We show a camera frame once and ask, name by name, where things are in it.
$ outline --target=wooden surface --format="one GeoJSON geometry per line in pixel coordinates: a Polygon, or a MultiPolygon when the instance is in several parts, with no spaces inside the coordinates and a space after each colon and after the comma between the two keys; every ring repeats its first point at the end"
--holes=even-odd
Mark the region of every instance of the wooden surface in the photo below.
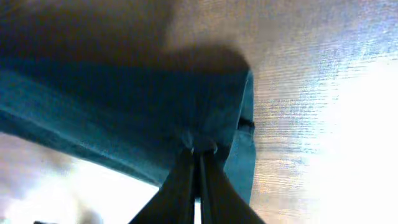
{"type": "MultiPolygon", "coordinates": [[[[257,127],[252,208],[267,223],[398,222],[395,0],[1,4],[7,13],[0,14],[0,35],[8,41],[0,47],[10,55],[218,73],[250,66],[257,127]]],[[[154,193],[111,195],[110,202],[131,208],[112,213],[111,203],[95,200],[101,193],[76,183],[109,180],[101,190],[123,192],[133,180],[9,136],[0,150],[3,216],[26,200],[30,186],[42,189],[45,177],[70,183],[64,195],[76,219],[91,210],[118,223],[112,218],[126,218],[123,212],[154,193]]],[[[54,210],[58,218],[66,214],[54,210]]]]}

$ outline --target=brown surface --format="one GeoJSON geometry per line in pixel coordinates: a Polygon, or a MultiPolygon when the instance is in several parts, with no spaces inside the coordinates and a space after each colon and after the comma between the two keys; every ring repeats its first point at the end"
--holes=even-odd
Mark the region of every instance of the brown surface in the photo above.
{"type": "Polygon", "coordinates": [[[396,1],[11,2],[21,4],[1,19],[15,32],[0,24],[9,54],[209,72],[248,64],[251,206],[268,223],[397,222],[396,1]]]}

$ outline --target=wooden table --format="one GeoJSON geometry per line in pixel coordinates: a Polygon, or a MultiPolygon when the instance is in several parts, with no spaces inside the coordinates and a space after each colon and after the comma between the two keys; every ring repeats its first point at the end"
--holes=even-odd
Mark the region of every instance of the wooden table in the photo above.
{"type": "MultiPolygon", "coordinates": [[[[3,11],[15,9],[0,14],[0,35],[8,40],[0,47],[10,55],[216,73],[250,66],[257,126],[251,206],[267,223],[397,222],[398,2],[4,2],[3,11]]],[[[50,149],[9,136],[1,141],[2,211],[24,200],[28,180],[40,186],[39,178],[53,174],[70,183],[64,194],[73,208],[98,213],[111,207],[90,208],[100,193],[79,190],[77,182],[101,175],[110,180],[101,190],[120,192],[122,183],[133,184],[50,149]]],[[[137,198],[107,200],[127,205],[137,198]]]]}

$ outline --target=blue cloth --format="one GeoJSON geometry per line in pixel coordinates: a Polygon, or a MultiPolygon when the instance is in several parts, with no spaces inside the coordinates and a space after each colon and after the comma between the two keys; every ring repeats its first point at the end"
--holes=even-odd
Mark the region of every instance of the blue cloth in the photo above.
{"type": "Polygon", "coordinates": [[[253,80],[90,63],[0,58],[0,131],[162,185],[187,133],[212,138],[249,203],[253,80]]]}

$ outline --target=teal cloth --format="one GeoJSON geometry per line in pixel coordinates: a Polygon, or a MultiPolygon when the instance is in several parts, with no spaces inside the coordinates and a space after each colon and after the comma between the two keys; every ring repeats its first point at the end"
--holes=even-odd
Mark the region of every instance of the teal cloth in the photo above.
{"type": "Polygon", "coordinates": [[[161,186],[183,136],[212,138],[249,203],[256,150],[253,79],[0,58],[0,131],[161,186]]]}

